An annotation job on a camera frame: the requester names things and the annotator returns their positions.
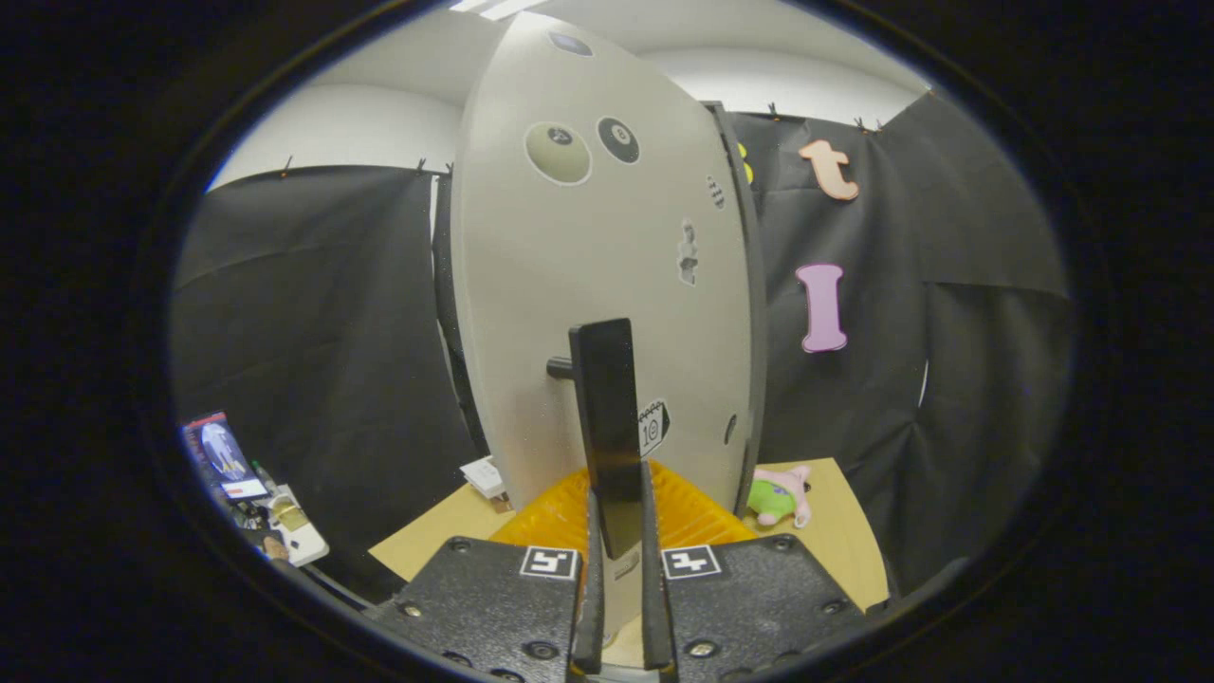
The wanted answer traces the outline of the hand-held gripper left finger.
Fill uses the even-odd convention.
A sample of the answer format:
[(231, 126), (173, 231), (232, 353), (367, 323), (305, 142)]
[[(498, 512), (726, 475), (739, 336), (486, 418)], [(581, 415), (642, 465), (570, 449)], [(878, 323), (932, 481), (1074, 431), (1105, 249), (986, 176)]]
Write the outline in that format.
[(450, 536), (367, 617), (460, 682), (582, 682), (599, 672), (605, 560), (586, 471), (488, 540)]

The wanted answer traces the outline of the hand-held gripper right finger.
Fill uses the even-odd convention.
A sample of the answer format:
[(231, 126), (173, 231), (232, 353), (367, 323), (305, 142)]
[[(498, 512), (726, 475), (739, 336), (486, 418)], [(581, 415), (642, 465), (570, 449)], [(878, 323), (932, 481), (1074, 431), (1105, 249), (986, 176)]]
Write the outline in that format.
[(642, 486), (643, 664), (660, 681), (784, 681), (866, 627), (798, 536), (756, 535), (663, 463)]

